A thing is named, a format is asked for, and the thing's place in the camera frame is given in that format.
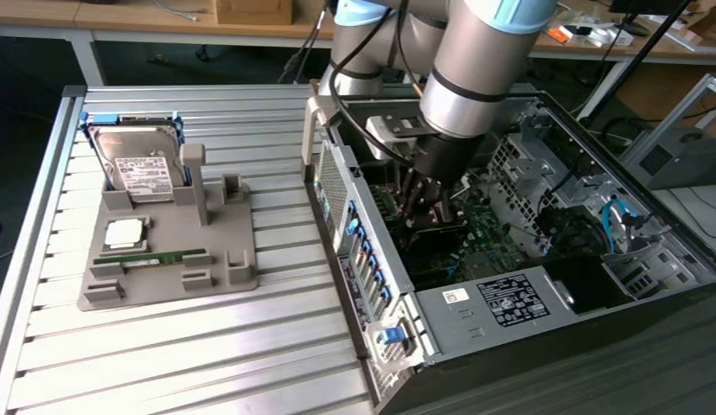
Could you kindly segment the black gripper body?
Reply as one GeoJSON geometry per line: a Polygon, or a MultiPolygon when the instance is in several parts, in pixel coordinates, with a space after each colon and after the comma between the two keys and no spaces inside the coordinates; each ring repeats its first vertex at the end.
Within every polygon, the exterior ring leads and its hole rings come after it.
{"type": "Polygon", "coordinates": [[[412,169],[423,177],[451,188],[466,172],[484,136],[455,138],[442,134],[415,141],[412,169]]]}

